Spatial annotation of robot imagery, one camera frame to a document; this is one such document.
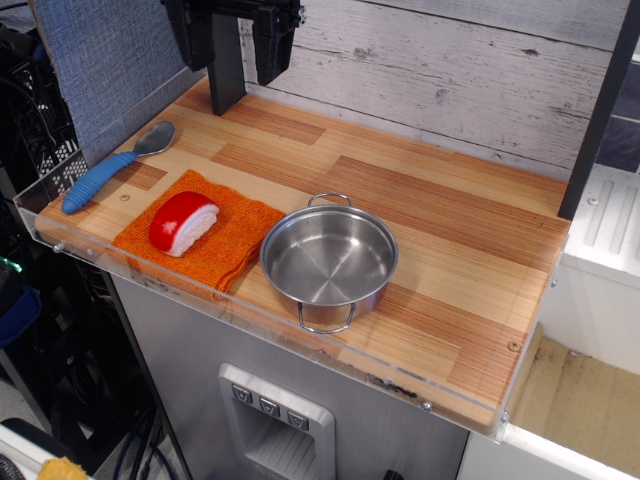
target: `wooden countertop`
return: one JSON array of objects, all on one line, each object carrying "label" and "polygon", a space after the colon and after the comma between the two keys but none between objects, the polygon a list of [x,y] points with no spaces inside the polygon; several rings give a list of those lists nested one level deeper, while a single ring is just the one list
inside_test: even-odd
[{"label": "wooden countertop", "polygon": [[363,372],[364,381],[428,400],[477,431],[493,429],[568,232],[556,216],[565,183],[255,96],[216,117],[207,79],[157,120],[176,125],[168,151],[120,172],[76,214],[63,215],[59,198],[42,215],[111,242],[188,168],[287,213],[317,193],[347,194],[399,245],[375,310],[331,338],[307,333],[258,262],[231,294],[291,323],[251,321]]}]

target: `dark pole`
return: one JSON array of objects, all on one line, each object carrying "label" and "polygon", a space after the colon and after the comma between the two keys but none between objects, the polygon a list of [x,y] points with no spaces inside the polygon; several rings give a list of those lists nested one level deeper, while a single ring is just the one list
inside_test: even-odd
[{"label": "dark pole", "polygon": [[604,132],[607,129],[609,117],[638,43],[638,37],[640,36],[639,19],[640,0],[630,0],[627,14],[618,35],[618,41],[611,55],[609,68],[602,82],[600,95],[598,95],[591,121],[587,126],[582,146],[578,152],[578,158],[573,167],[573,172],[571,172],[569,185],[558,211],[559,217],[572,220],[576,213],[582,192],[596,161],[596,155],[604,137]]}]

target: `orange towel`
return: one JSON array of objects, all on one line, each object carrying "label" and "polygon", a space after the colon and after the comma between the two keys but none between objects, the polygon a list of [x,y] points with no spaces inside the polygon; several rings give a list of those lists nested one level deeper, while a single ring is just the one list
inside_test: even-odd
[{"label": "orange towel", "polygon": [[[218,205],[220,212],[217,222],[182,257],[175,258],[149,243],[149,227],[158,209],[171,197],[184,191],[207,196]],[[116,237],[113,245],[226,293],[234,280],[242,275],[247,264],[258,255],[267,232],[284,215],[263,202],[250,200],[229,187],[210,183],[199,173],[187,170]],[[129,265],[141,273],[176,284],[170,275],[158,269],[131,260]],[[204,289],[195,290],[194,293],[199,295],[211,296]]]}]

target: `button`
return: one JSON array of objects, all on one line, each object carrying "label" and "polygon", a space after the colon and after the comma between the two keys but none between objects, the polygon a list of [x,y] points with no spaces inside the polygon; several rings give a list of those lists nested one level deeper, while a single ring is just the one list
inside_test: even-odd
[{"label": "button", "polygon": [[280,416],[280,407],[277,403],[273,403],[271,400],[267,400],[266,398],[260,397],[260,409],[271,415],[272,417]]},{"label": "button", "polygon": [[289,423],[300,430],[309,430],[309,420],[299,413],[287,410],[287,419]]},{"label": "button", "polygon": [[231,388],[233,389],[233,396],[236,397],[243,403],[248,403],[251,405],[253,403],[253,397],[251,396],[251,392],[249,390],[245,390],[242,387],[231,384]]}]

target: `metal post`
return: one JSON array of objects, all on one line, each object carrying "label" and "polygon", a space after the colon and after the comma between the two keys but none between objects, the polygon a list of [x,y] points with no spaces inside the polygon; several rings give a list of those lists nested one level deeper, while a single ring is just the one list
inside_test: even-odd
[{"label": "metal post", "polygon": [[238,19],[212,15],[215,58],[207,66],[213,113],[222,115],[245,94]]},{"label": "metal post", "polygon": [[598,149],[604,137],[604,132],[607,129],[609,117],[613,111],[618,93],[622,87],[622,82],[627,73],[627,68],[629,67],[629,63],[631,63],[631,57],[638,43],[638,37],[640,36],[639,18],[640,0],[630,0],[627,14],[622,22],[622,28],[618,35],[618,41],[611,55],[609,68],[602,82],[600,95],[593,109],[591,121],[587,126],[587,132],[582,141],[573,172],[571,172],[571,178],[569,179],[569,185],[565,191],[562,205],[560,205],[558,212],[559,217],[572,220],[578,209],[582,192],[587,184],[587,180],[589,180],[589,174],[596,161]]}]

